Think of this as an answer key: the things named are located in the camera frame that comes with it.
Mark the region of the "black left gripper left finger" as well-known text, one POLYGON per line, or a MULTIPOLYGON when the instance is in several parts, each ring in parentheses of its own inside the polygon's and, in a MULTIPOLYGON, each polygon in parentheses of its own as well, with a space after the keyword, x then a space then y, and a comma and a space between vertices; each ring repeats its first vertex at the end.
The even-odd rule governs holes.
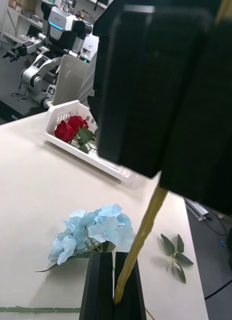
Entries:
POLYGON ((81 308, 81 320, 113 318, 113 256, 93 253, 88 261, 81 308))

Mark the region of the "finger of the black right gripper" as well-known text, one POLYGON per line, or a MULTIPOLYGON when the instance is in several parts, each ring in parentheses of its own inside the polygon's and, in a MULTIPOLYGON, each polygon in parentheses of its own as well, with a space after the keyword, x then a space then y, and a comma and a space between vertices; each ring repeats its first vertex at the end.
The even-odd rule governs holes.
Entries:
POLYGON ((94 95, 101 158, 153 178, 215 16, 203 8, 125 4, 97 35, 94 95))
POLYGON ((207 38, 171 129, 160 185, 232 215, 232 19, 207 38))

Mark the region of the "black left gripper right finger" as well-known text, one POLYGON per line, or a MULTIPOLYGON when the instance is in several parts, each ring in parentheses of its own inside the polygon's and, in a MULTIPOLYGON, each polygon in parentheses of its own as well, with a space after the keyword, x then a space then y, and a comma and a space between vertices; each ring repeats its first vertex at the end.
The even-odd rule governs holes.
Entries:
POLYGON ((113 306, 113 319, 147 319, 138 261, 136 261, 126 282, 121 301, 113 306))

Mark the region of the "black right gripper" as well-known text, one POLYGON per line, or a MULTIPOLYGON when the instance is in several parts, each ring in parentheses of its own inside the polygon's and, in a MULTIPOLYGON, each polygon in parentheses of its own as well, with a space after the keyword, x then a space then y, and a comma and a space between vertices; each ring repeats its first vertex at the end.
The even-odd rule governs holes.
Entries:
POLYGON ((220 0, 113 0, 107 9, 95 21, 93 34, 95 36, 107 36, 114 18, 123 10, 124 5, 143 5, 157 7, 193 8, 208 10, 216 16, 220 0))

